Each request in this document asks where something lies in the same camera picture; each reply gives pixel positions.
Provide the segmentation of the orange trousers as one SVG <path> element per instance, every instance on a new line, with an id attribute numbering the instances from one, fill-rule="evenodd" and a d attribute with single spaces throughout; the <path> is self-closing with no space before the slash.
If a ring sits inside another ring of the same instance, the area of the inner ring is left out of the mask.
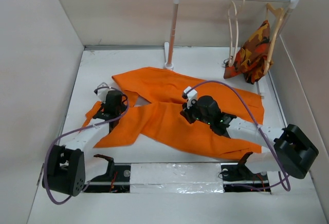
<path id="1" fill-rule="evenodd" d="M 130 107 L 96 148 L 132 145 L 142 134 L 180 151 L 213 158 L 238 160 L 245 153 L 262 151 L 257 144 L 218 136 L 202 122 L 189 124 L 180 114 L 183 91 L 201 79 L 153 67 L 113 75 L 112 79 L 127 95 Z"/>

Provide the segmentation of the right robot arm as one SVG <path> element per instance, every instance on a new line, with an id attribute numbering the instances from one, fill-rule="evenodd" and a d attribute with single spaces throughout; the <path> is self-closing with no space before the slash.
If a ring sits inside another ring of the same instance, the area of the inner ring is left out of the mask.
<path id="1" fill-rule="evenodd" d="M 237 164 L 224 166 L 225 181 L 246 181 L 261 172 L 284 172 L 294 178 L 305 178 L 319 151 L 296 125 L 285 128 L 256 125 L 235 115 L 222 112 L 211 96 L 184 94 L 186 103 L 181 115 L 190 123 L 208 124 L 219 136 L 240 139 L 269 149 L 267 153 L 246 153 Z"/>

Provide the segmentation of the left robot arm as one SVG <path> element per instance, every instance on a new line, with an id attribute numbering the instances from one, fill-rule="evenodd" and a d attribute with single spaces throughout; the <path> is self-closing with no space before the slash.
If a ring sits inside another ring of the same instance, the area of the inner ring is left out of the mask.
<path id="1" fill-rule="evenodd" d="M 94 146 L 108 136 L 126 114 L 128 97 L 111 87 L 98 87 L 95 94 L 99 97 L 100 107 L 91 116 L 87 125 L 62 134 L 76 134 L 64 145 L 52 143 L 45 158 L 42 186 L 48 197 L 54 200 L 51 192 L 75 197 L 95 178 L 103 181 L 115 178 L 115 164 L 112 157 L 97 154 Z"/>

